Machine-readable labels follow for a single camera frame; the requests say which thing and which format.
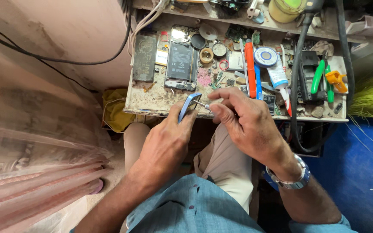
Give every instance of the blue smartphone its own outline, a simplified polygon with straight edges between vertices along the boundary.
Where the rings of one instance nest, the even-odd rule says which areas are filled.
[[[181,123],[182,119],[189,109],[196,108],[197,103],[195,103],[194,100],[199,101],[201,96],[201,93],[193,93],[188,96],[188,98],[185,100],[184,106],[182,106],[181,112],[179,113],[178,124]]]

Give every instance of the silver watch strap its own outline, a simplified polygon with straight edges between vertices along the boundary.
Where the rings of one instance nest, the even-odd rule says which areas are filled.
[[[302,174],[300,179],[296,182],[289,182],[280,180],[274,172],[270,170],[270,168],[266,167],[267,174],[272,178],[272,180],[280,187],[287,188],[287,189],[301,189],[306,186],[309,182],[310,178],[310,170],[308,165],[296,154],[294,154],[294,158],[297,159],[299,162],[299,166],[302,170]]]

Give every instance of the beige trousers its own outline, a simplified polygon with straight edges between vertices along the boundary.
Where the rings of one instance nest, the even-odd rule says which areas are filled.
[[[139,158],[149,127],[132,123],[123,134],[126,172]],[[215,184],[233,197],[248,213],[253,184],[251,157],[241,152],[232,142],[224,125],[220,124],[208,146],[194,157],[195,173]]]

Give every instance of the screwdriver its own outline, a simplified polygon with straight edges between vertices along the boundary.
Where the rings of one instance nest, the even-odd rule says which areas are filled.
[[[203,104],[203,103],[198,102],[198,101],[196,101],[196,100],[194,100],[194,101],[195,101],[195,103],[197,103],[197,104],[203,106],[205,109],[210,110],[210,106],[209,106],[208,104]]]

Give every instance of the yellow jar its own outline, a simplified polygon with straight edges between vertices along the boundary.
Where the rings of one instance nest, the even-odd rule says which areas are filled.
[[[271,0],[269,3],[270,16],[280,23],[292,22],[305,9],[306,1]]]

